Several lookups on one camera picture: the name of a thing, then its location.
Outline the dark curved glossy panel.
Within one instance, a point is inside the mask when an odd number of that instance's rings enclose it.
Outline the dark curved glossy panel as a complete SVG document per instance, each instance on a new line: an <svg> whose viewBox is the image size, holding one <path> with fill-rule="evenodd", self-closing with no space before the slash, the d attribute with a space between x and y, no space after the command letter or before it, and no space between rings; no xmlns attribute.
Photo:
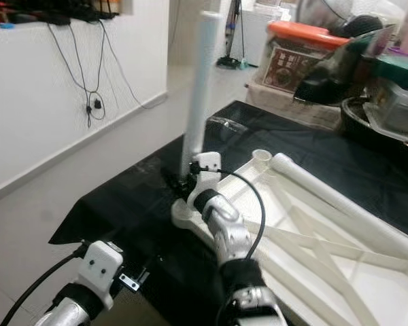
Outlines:
<svg viewBox="0 0 408 326"><path fill-rule="evenodd" d="M372 76L375 61L390 43L395 24L351 38L313 66L293 99L313 105L338 105L359 96Z"/></svg>

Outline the silver metal bowl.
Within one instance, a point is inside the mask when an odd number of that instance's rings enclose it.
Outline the silver metal bowl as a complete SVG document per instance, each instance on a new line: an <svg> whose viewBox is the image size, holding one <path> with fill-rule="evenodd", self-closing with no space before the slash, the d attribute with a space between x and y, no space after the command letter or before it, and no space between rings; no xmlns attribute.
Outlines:
<svg viewBox="0 0 408 326"><path fill-rule="evenodd" d="M293 20L325 29L337 28L351 14L353 0L297 0Z"/></svg>

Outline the orange-lidded storage box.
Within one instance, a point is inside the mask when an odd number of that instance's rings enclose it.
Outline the orange-lidded storage box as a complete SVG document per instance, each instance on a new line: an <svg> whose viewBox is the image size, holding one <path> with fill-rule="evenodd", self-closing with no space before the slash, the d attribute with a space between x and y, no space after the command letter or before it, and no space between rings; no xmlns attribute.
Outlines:
<svg viewBox="0 0 408 326"><path fill-rule="evenodd" d="M267 39L253 81L294 93L316 63L350 40L325 28L276 20L267 25Z"/></svg>

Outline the white plastic table top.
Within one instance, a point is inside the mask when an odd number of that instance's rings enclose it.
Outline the white plastic table top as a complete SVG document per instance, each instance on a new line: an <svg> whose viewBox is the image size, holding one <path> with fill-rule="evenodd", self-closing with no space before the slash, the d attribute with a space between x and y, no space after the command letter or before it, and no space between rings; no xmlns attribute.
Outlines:
<svg viewBox="0 0 408 326"><path fill-rule="evenodd" d="M252 257L285 322L307 326L408 326L408 260L370 249L341 229L346 217L270 168L273 154L257 149L250 161L220 177L216 192L243 217L260 242ZM216 231L202 217L200 195L171 205L171 220L192 231L216 256L225 302L230 292L218 263Z"/></svg>

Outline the white appliance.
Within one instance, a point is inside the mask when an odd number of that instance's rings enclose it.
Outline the white appliance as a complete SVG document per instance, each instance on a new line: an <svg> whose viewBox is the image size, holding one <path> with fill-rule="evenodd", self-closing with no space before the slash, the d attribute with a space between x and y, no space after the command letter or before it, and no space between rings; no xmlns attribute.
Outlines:
<svg viewBox="0 0 408 326"><path fill-rule="evenodd" d="M241 24L236 31L235 58L243 56L250 65L260 66L267 39L267 22L269 19L253 10L241 11Z"/></svg>

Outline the black floor mop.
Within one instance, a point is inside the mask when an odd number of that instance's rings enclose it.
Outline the black floor mop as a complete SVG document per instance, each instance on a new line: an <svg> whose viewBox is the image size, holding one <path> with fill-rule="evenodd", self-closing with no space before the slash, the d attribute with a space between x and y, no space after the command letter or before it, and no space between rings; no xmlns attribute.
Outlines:
<svg viewBox="0 0 408 326"><path fill-rule="evenodd" d="M226 19L226 47L224 56L217 59L217 66L223 69L245 69L245 29L242 14L243 0L230 0L228 19ZM238 47L239 58L232 56L232 50Z"/></svg>

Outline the white plastic table leg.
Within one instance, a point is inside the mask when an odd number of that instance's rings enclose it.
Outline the white plastic table leg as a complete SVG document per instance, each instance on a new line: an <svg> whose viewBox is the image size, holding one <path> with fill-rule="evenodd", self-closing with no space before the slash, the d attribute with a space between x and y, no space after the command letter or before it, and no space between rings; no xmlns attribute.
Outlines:
<svg viewBox="0 0 408 326"><path fill-rule="evenodd" d="M357 236L360 241L369 245L370 249L374 249L378 253L391 255L391 257L402 257L408 260L408 236L402 231L385 223L379 217L346 198L336 189L295 164L285 154L279 153L273 156L269 165L270 168L279 172L288 180L303 187L310 194L317 196L323 202L346 215L341 220L337 218L332 220L341 229Z"/></svg>
<svg viewBox="0 0 408 326"><path fill-rule="evenodd" d="M202 152L209 99L208 84L212 65L216 61L214 48L217 44L217 31L221 26L220 19L222 16L219 13L210 10L203 10L200 15L194 77L192 77L188 119L186 119L182 156L180 156L179 175L182 178L190 174L194 157Z"/></svg>

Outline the black router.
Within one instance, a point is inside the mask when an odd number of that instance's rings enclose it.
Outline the black router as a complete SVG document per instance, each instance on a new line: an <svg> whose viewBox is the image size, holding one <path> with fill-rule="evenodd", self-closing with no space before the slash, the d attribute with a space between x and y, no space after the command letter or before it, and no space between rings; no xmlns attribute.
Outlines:
<svg viewBox="0 0 408 326"><path fill-rule="evenodd" d="M94 24L121 13L121 6L112 0L20 0L20 5L39 21L58 26L70 25L71 19Z"/></svg>

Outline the black wok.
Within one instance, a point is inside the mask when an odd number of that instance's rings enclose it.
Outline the black wok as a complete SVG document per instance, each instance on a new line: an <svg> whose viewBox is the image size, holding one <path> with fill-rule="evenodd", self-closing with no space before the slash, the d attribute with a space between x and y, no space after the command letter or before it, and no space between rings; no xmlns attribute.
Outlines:
<svg viewBox="0 0 408 326"><path fill-rule="evenodd" d="M368 97L350 97L340 102L341 130L347 139L360 143L371 150L394 150L408 153L408 142L394 139L371 127L364 109L371 100Z"/></svg>

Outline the clear plastic container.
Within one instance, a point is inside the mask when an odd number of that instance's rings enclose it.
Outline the clear plastic container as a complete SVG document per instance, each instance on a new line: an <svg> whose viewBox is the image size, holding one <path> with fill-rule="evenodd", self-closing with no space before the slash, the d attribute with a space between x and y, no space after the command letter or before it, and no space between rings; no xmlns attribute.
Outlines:
<svg viewBox="0 0 408 326"><path fill-rule="evenodd" d="M374 116L378 124L408 136L408 90L384 77L376 77L374 85Z"/></svg>

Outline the black tablecloth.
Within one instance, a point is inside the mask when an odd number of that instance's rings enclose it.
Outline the black tablecloth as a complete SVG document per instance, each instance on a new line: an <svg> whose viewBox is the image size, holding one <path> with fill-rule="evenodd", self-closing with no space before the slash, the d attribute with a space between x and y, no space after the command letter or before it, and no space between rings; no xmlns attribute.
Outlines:
<svg viewBox="0 0 408 326"><path fill-rule="evenodd" d="M52 245L111 241L126 266L145 267L142 294L172 326L214 326L225 302L214 253L198 236L173 226L173 192L165 171L178 167L182 139L82 196L50 239ZM408 148L357 134L310 128L235 101L207 125L206 150L226 170L250 161L255 149L283 153L366 211L408 235Z"/></svg>

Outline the beige bench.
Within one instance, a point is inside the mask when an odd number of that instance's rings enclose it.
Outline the beige bench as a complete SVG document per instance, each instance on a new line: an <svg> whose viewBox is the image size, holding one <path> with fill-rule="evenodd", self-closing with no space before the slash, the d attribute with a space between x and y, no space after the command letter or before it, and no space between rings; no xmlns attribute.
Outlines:
<svg viewBox="0 0 408 326"><path fill-rule="evenodd" d="M322 130L337 130L341 125L340 107L301 102L285 91L271 89L255 81L249 81L245 87L244 102L263 111Z"/></svg>

